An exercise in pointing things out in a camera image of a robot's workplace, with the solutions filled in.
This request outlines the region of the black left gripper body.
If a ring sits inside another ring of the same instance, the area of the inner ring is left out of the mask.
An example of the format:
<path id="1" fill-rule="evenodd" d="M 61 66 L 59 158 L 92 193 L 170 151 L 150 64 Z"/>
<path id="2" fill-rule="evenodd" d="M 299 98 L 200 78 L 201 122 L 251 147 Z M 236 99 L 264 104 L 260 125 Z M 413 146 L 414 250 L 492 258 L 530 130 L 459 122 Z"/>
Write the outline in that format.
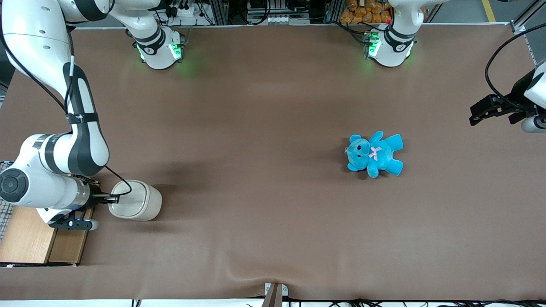
<path id="1" fill-rule="evenodd" d="M 527 90 L 534 77 L 535 70 L 531 70 L 518 81 L 515 82 L 511 88 L 510 93 L 507 95 L 509 101 L 515 106 L 512 106 L 509 113 L 521 113 L 525 112 L 528 116 L 537 115 L 535 104 L 530 99 L 524 96 L 524 92 Z"/>

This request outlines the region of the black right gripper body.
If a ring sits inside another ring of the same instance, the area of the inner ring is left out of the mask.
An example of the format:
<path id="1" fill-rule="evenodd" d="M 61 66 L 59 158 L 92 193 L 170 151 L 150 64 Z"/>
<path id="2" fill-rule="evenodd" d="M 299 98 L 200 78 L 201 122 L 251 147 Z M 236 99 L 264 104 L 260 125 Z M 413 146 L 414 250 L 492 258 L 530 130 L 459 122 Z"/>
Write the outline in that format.
<path id="1" fill-rule="evenodd" d="M 103 191 L 101 190 L 101 183 L 98 181 L 86 181 L 87 186 L 90 189 L 90 195 L 85 203 L 85 209 L 89 210 L 96 207 L 104 199 Z"/>

